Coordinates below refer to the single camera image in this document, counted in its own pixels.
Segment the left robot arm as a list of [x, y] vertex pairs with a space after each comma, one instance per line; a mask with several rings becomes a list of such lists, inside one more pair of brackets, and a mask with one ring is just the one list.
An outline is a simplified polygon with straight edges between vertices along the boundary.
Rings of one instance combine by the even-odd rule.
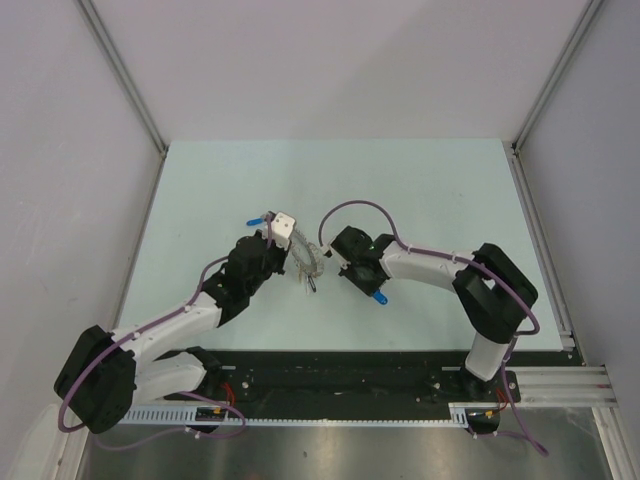
[[192, 296], [172, 310], [127, 328], [86, 329], [54, 383], [62, 401], [59, 430], [75, 430], [65, 422], [67, 412], [79, 419], [77, 429], [101, 434], [136, 404], [217, 395], [224, 381], [217, 358], [202, 347], [180, 350], [178, 345], [241, 314], [266, 280], [283, 274], [288, 253], [286, 240], [261, 232], [245, 236], [213, 261], [216, 272], [203, 269]]

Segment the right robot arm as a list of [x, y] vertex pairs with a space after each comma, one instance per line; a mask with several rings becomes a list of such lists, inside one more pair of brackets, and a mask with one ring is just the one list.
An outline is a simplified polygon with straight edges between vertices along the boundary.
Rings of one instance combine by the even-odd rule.
[[485, 243], [468, 255], [421, 253], [391, 234], [373, 239], [345, 227], [322, 248], [340, 265], [339, 275], [384, 305], [389, 280], [410, 280], [455, 294], [475, 330], [461, 376], [463, 393], [484, 401], [497, 389], [501, 368], [521, 323], [538, 300], [536, 287], [498, 246]]

